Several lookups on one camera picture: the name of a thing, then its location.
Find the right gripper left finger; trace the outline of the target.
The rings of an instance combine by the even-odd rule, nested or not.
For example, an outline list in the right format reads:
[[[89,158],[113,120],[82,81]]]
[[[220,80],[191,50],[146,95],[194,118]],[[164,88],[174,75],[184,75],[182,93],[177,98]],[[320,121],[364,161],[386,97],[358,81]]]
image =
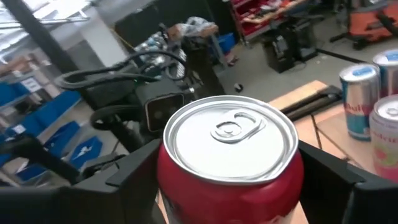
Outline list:
[[[72,186],[1,188],[1,223],[152,223],[161,142]]]

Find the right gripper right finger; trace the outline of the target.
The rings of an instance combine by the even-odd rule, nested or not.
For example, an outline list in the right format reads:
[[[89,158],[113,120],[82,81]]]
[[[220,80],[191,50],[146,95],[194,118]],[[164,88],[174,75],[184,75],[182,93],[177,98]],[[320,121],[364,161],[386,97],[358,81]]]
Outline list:
[[[309,223],[397,224],[397,184],[299,142]]]

